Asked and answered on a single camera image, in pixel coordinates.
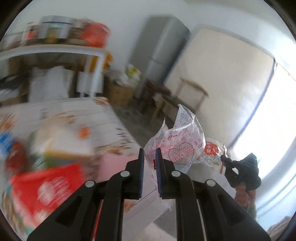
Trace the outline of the person right hand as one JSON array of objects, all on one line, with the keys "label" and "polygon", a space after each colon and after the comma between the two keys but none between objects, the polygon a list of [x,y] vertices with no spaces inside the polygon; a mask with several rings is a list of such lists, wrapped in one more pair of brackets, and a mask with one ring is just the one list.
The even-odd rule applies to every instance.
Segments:
[{"label": "person right hand", "polygon": [[235,201],[242,207],[247,207],[255,203],[256,190],[246,191],[246,187],[243,184],[235,187]]}]

